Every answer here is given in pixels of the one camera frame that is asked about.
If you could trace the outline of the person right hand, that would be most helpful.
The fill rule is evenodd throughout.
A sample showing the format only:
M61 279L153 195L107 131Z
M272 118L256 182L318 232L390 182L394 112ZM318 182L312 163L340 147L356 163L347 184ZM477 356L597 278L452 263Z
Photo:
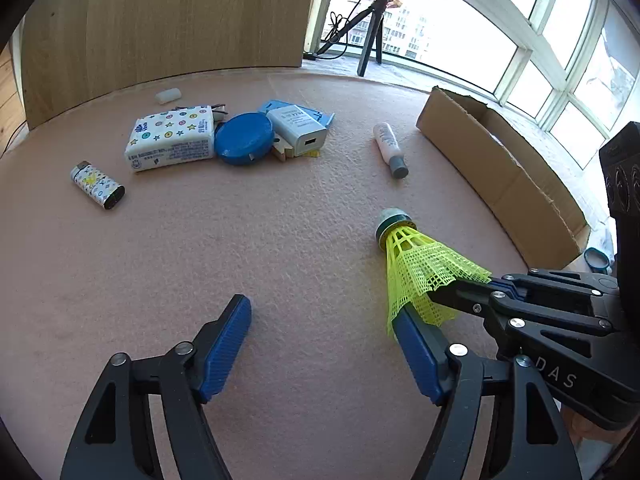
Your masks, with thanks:
M583 440L600 441L618 445L629 431L629 428L622 430L602 429L566 405L562 405L561 415L570 440L574 445L578 445Z

